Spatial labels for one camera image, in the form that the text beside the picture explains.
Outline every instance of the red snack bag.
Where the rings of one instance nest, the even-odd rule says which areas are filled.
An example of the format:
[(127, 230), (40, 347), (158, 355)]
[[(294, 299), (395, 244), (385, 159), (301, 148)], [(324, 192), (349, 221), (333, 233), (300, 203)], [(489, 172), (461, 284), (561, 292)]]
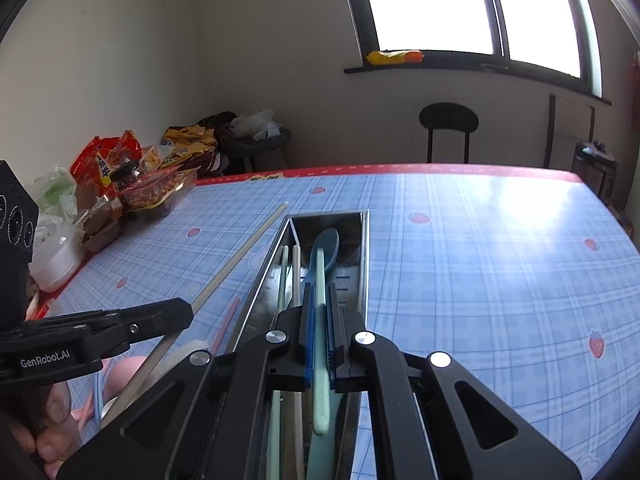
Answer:
[(121, 137), (94, 137), (71, 165), (70, 173), (79, 185), (93, 186), (98, 196), (106, 194), (113, 198), (109, 173), (126, 160), (139, 160), (141, 154), (140, 143), (130, 130)]

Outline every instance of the human hand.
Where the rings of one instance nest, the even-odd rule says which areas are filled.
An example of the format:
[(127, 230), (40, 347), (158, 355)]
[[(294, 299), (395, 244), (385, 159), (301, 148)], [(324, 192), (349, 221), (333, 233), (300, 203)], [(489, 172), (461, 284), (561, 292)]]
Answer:
[(28, 454), (38, 451), (44, 460), (44, 470), (50, 480), (55, 480), (60, 466), (81, 446), (78, 424), (71, 416), (71, 394), (68, 384), (51, 387), (44, 405), (46, 428), (33, 436), (27, 428), (10, 418), (9, 427), (20, 447)]

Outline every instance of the trash can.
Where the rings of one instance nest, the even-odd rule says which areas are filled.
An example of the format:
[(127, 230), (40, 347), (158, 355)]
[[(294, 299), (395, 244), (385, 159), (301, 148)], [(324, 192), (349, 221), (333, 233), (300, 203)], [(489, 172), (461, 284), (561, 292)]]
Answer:
[(611, 204), (618, 163), (610, 153), (607, 153), (602, 142), (581, 140), (576, 143), (571, 171), (591, 188), (604, 205)]

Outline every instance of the plastic bag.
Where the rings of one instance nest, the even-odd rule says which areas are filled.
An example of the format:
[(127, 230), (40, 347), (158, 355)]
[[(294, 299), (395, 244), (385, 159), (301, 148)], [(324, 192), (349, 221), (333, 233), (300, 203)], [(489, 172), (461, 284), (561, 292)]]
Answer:
[(367, 54), (367, 61), (372, 65), (422, 63), (422, 58), (424, 58), (424, 54), (421, 50), (395, 50), (392, 52), (374, 50)]
[(38, 225), (33, 235), (33, 248), (39, 248), (48, 238), (51, 238), (60, 229), (65, 219), (62, 216), (53, 216), (47, 214), (38, 215)]
[(162, 164), (157, 146), (147, 146), (142, 148), (142, 158), (140, 158), (140, 171), (142, 174), (155, 171)]
[(81, 186), (94, 186), (97, 196), (114, 198), (109, 174), (128, 160), (140, 160), (141, 154), (140, 143), (131, 130), (121, 137), (94, 137), (71, 165), (71, 175)]
[(56, 166), (48, 174), (37, 177), (27, 185), (27, 191), (38, 204), (41, 215), (57, 216), (72, 222), (78, 214), (76, 181), (62, 166)]
[(280, 129), (273, 121), (273, 116), (274, 112), (271, 110), (263, 110), (253, 115), (240, 115), (231, 121), (231, 133), (237, 139), (251, 137), (255, 140), (263, 140), (279, 135)]
[(55, 234), (34, 246), (29, 271), (41, 290), (58, 290), (76, 272), (84, 258), (83, 236), (81, 228), (64, 222)]

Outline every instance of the gray stool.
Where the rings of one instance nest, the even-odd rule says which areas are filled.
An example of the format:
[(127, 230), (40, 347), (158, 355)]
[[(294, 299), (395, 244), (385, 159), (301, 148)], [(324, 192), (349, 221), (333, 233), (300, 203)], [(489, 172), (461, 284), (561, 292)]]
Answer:
[(255, 172), (255, 155), (277, 150), (282, 147), (290, 138), (291, 132), (286, 128), (280, 128), (280, 135), (271, 139), (253, 140), (235, 139), (230, 136), (220, 136), (220, 147), (228, 158), (242, 158), (244, 170), (247, 173)]

